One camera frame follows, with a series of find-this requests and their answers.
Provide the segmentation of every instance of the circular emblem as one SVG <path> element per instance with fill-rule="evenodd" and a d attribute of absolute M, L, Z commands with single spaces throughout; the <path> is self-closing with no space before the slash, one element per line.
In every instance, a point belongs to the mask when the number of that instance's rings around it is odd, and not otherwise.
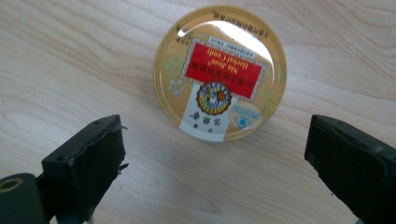
<path fill-rule="evenodd" d="M 222 114 L 231 104 L 231 93 L 220 82 L 209 82 L 197 92 L 198 106 L 208 115 Z"/>

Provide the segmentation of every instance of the wood grain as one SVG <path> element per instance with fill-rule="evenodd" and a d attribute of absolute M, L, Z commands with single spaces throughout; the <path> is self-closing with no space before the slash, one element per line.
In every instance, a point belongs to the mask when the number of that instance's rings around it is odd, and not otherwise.
<path fill-rule="evenodd" d="M 162 37 L 188 12 L 246 8 L 283 43 L 288 84 L 258 132 L 211 144 L 179 131 L 153 89 Z M 304 160 L 312 114 L 396 147 L 396 2 L 0 1 L 0 177 L 120 114 L 130 167 L 95 223 L 355 223 Z"/>

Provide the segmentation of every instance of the round tin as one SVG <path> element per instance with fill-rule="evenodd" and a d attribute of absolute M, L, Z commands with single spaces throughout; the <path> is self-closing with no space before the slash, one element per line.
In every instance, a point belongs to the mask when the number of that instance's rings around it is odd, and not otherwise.
<path fill-rule="evenodd" d="M 286 60 L 274 31 L 238 7 L 198 9 L 163 38 L 154 83 L 177 127 L 213 142 L 258 130 L 286 87 Z"/>

